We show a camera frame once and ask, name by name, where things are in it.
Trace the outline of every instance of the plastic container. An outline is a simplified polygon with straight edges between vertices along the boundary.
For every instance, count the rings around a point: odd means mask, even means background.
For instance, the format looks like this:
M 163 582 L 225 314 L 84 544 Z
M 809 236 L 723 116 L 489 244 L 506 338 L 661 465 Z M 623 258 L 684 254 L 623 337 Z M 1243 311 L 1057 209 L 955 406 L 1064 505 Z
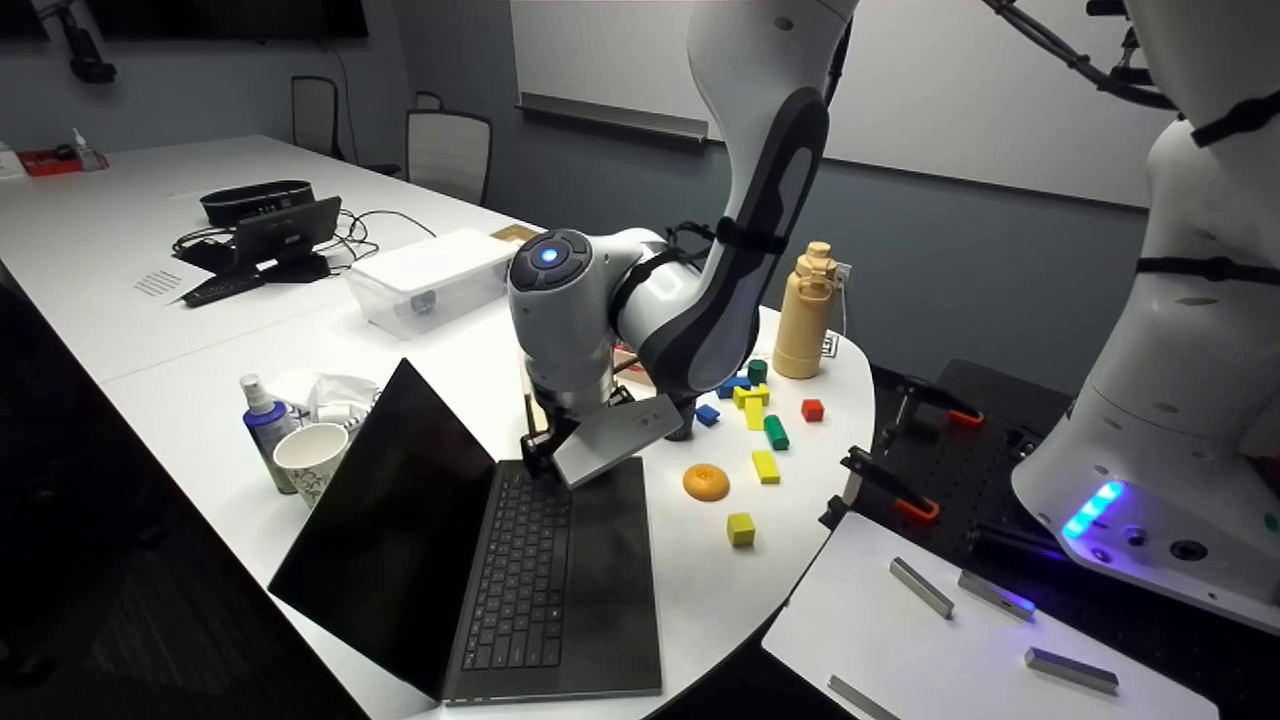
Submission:
M 825 337 L 835 305 L 835 254 L 827 238 L 810 238 L 783 289 L 783 314 L 771 344 L 771 372 L 809 379 L 821 372 Z
M 511 254 L 511 244 L 484 230 L 443 230 L 425 244 L 376 251 L 345 276 L 368 324 L 411 338 L 503 299 Z
M 264 465 L 274 479 L 274 490 L 297 495 L 293 479 L 271 465 L 274 445 L 298 426 L 297 412 L 282 398 L 266 394 L 255 375 L 242 375 L 240 386 L 242 386 L 242 402 L 246 402 L 242 426 L 246 426 L 255 453 L 264 455 Z

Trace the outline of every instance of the bottle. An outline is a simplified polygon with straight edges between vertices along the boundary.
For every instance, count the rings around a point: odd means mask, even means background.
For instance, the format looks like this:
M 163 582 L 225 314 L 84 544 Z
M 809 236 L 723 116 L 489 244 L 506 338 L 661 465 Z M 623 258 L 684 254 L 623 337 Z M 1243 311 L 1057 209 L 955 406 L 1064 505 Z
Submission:
M 821 372 L 825 337 L 835 299 L 835 254 L 827 238 L 810 238 L 783 289 L 783 314 L 771 344 L 771 368 L 793 379 Z
M 274 490 L 278 495 L 297 495 L 297 486 L 287 484 L 287 477 L 271 465 L 271 448 L 298 426 L 297 412 L 266 394 L 264 383 L 255 375 L 240 375 L 240 386 L 242 386 L 242 426 L 255 445 L 255 453 L 264 455 L 271 479 L 274 479 Z

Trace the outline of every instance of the gray wall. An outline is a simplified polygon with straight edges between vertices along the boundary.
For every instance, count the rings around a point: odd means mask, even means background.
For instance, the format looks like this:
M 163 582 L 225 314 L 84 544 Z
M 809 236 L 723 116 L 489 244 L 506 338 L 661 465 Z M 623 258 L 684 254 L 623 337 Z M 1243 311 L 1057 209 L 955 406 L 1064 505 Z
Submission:
M 399 159 L 408 74 L 394 0 L 362 0 L 357 42 L 102 42 L 117 85 L 81 85 L 65 41 L 0 42 L 0 140 L 45 146 L 81 127 L 99 146 L 266 133 L 287 140 L 287 74 L 349 74 L 345 150 Z
M 399 19 L 411 85 L 491 116 L 496 209 L 587 230 L 716 221 L 723 146 L 520 116 L 506 0 L 399 0 Z M 937 375 L 978 361 L 1075 391 L 1121 314 L 1139 230 L 1132 209 L 825 163 L 793 251 L 825 236 L 850 265 L 850 338 L 875 363 Z

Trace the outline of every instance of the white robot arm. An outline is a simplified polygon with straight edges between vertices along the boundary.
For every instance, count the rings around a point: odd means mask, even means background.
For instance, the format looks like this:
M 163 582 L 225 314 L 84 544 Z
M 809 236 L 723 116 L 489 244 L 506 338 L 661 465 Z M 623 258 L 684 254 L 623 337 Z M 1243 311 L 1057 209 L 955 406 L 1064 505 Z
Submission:
M 1280 5 L 1128 15 L 1182 118 L 1128 309 L 1012 486 L 1075 565 L 1280 631 L 1280 495 L 1240 453 L 1280 394 Z
M 546 230 L 517 254 L 517 332 L 555 426 L 544 459 L 566 484 L 678 426 L 678 412 L 746 356 L 759 290 L 821 163 L 850 7 L 696 5 L 693 74 L 733 159 L 705 271 L 668 258 L 652 230 Z M 1280 499 L 1240 453 L 1280 394 L 1280 5 L 1124 7 L 1182 118 L 1151 146 L 1151 216 L 1128 309 L 1012 486 L 1070 561 L 1280 631 Z M 1016 23 L 1114 93 L 1053 31 Z M 1142 89 L 1114 94 L 1162 103 Z M 655 398 L 602 402 L 612 338 L 641 349 Z
M 675 431 L 755 344 L 827 140 L 827 94 L 855 0 L 700 0 L 686 63 L 723 133 L 733 192 L 705 269 L 652 230 L 544 230 L 517 251 L 511 321 L 553 437 L 531 453 L 583 484 Z M 612 344 L 641 350 L 652 398 L 606 402 Z

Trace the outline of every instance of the laptop keyboard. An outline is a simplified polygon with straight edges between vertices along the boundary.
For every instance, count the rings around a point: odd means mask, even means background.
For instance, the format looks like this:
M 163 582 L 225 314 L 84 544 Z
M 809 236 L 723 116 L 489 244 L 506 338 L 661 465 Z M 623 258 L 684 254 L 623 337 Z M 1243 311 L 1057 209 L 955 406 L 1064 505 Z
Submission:
M 565 641 L 566 486 L 500 473 L 465 668 L 553 668 Z

